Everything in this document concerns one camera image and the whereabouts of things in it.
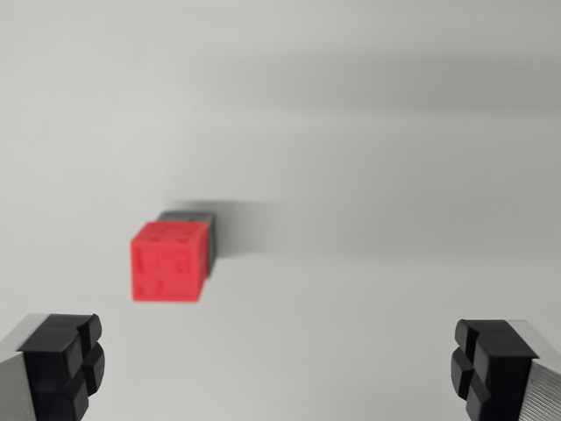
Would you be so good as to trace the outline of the gripper left finger with silver black pad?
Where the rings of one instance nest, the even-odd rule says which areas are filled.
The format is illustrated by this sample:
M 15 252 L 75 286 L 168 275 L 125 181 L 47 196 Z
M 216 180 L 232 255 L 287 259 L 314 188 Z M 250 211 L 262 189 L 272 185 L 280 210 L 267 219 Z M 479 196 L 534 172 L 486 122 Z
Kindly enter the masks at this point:
M 77 421 L 105 369 L 96 314 L 26 315 L 1 339 L 1 419 Z

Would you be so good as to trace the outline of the gripper right finger with silver black pad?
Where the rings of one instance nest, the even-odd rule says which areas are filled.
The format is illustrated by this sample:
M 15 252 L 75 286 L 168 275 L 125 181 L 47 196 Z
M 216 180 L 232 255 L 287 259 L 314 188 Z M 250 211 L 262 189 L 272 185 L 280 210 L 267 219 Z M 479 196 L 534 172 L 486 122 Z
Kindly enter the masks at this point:
M 560 419 L 560 352 L 526 320 L 461 319 L 451 381 L 475 421 Z

